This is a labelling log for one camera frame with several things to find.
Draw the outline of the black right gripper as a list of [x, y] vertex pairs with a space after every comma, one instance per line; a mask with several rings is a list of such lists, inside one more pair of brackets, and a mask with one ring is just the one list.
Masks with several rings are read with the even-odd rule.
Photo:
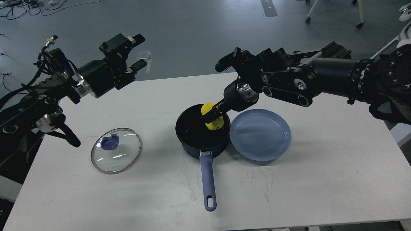
[[228, 111], [241, 112], [256, 104], [259, 94], [254, 92], [248, 83], [236, 79], [223, 93], [223, 99], [214, 104], [211, 111], [202, 116], [206, 126], [223, 126], [224, 116]]

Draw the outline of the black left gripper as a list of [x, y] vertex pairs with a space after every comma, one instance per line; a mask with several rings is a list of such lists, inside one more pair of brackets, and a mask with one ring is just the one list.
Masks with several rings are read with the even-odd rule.
[[104, 59], [90, 61], [76, 71], [76, 92], [81, 98], [87, 94], [99, 98], [113, 88], [120, 90], [135, 81], [137, 72], [148, 63], [139, 59], [128, 67], [126, 61], [131, 50], [145, 41], [141, 34], [125, 37], [119, 33], [103, 42], [99, 50]]

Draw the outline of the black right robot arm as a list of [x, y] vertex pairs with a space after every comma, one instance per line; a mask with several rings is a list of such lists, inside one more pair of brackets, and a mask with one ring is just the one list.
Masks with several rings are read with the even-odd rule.
[[269, 48], [257, 55], [236, 47], [215, 65], [230, 67], [238, 77], [223, 99], [202, 115], [207, 124], [228, 111], [244, 111], [261, 93], [298, 106], [309, 107], [321, 93], [369, 104], [374, 118], [410, 124], [410, 44], [403, 44], [378, 59], [352, 60], [351, 51], [332, 41], [317, 51], [287, 54]]

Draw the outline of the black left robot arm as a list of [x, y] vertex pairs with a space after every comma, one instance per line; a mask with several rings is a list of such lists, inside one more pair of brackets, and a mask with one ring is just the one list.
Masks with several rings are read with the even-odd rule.
[[1, 98], [1, 176], [21, 184], [33, 162], [30, 152], [38, 150], [45, 135], [76, 148], [81, 144], [66, 125], [60, 100], [69, 98], [78, 104], [88, 94], [100, 98], [113, 88], [120, 90], [134, 82], [137, 72], [147, 66], [143, 59], [127, 65], [132, 49], [146, 41], [141, 34], [115, 35], [100, 45], [103, 59], [81, 67], [61, 49], [48, 49], [57, 38], [53, 35], [41, 48], [32, 80]]

